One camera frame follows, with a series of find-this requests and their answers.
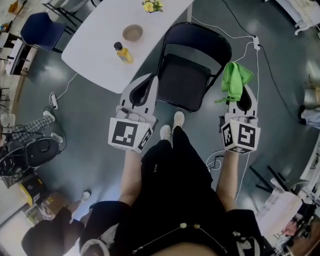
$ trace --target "person's foot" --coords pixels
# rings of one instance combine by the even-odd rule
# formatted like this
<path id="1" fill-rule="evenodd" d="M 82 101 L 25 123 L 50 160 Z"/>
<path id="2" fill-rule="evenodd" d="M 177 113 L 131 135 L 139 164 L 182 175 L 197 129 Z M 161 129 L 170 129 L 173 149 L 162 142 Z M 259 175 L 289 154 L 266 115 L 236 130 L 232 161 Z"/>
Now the person's foot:
<path id="1" fill-rule="evenodd" d="M 51 114 L 49 111 L 43 111 L 43 116 L 48 116 L 48 117 L 51 117 L 53 119 L 53 121 L 55 122 L 56 121 L 56 118 L 53 114 Z"/>
<path id="2" fill-rule="evenodd" d="M 64 138 L 56 134 L 55 132 L 51 132 L 51 137 L 58 141 L 60 144 L 64 143 Z"/>
<path id="3" fill-rule="evenodd" d="M 87 201 L 90 196 L 91 196 L 91 192 L 89 190 L 84 191 L 81 197 L 81 203 L 84 203 L 85 201 Z"/>
<path id="4" fill-rule="evenodd" d="M 172 131 L 174 131 L 177 126 L 180 126 L 180 128 L 182 128 L 185 122 L 185 114 L 182 113 L 181 111 L 177 111 L 174 114 L 173 120 L 174 120 L 174 123 L 173 123 Z"/>
<path id="5" fill-rule="evenodd" d="M 160 129 L 160 138 L 161 140 L 167 140 L 170 141 L 171 137 L 171 127 L 168 124 L 165 124 Z"/>

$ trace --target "bottle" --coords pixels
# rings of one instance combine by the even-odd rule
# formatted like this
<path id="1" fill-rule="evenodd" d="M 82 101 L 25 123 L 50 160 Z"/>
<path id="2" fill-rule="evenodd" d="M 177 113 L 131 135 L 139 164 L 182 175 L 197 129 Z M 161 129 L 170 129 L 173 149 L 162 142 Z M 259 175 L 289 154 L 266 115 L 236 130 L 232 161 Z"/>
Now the bottle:
<path id="1" fill-rule="evenodd" d="M 132 62 L 134 62 L 134 59 L 132 58 L 129 50 L 123 47 L 120 42 L 116 42 L 114 44 L 114 48 L 116 49 L 116 54 L 125 64 L 131 64 Z"/>

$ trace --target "green cloth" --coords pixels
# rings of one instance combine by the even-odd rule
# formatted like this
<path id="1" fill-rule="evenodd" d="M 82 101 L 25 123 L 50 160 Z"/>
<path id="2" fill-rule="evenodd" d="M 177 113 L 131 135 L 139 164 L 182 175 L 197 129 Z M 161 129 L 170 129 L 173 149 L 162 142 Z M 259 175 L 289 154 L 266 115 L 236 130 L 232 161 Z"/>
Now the green cloth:
<path id="1" fill-rule="evenodd" d="M 230 101 L 238 102 L 241 99 L 243 86 L 249 83 L 254 74 L 237 62 L 229 62 L 223 72 L 222 92 L 228 92 L 227 98 L 215 102 Z"/>

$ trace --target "bottle label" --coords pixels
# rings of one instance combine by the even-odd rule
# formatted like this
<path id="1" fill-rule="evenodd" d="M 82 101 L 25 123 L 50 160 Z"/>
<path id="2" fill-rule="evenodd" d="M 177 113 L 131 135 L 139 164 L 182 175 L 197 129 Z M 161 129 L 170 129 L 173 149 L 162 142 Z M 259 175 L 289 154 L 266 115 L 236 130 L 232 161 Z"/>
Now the bottle label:
<path id="1" fill-rule="evenodd" d="M 128 60 L 127 60 L 125 57 L 119 56 L 119 58 L 120 58 L 124 63 L 128 63 Z"/>

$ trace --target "flower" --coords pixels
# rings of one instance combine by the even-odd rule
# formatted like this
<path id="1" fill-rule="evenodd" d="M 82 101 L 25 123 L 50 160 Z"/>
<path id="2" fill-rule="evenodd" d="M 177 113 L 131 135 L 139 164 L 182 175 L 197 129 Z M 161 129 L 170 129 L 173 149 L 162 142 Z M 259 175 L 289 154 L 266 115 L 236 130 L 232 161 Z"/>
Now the flower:
<path id="1" fill-rule="evenodd" d="M 146 2 L 143 8 L 146 12 L 152 13 L 154 11 L 154 4 L 152 2 Z"/>

